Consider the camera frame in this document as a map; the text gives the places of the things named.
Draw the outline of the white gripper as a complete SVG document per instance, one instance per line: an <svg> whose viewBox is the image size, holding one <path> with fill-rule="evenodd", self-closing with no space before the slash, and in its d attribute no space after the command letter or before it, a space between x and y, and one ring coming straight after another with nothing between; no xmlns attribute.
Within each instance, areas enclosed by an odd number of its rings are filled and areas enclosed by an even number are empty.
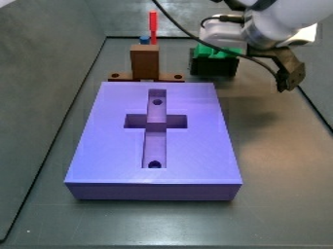
<svg viewBox="0 0 333 249"><path fill-rule="evenodd" d="M243 53L247 43L241 37L244 18L239 15L213 15L200 22L199 39L205 43Z"/></svg>

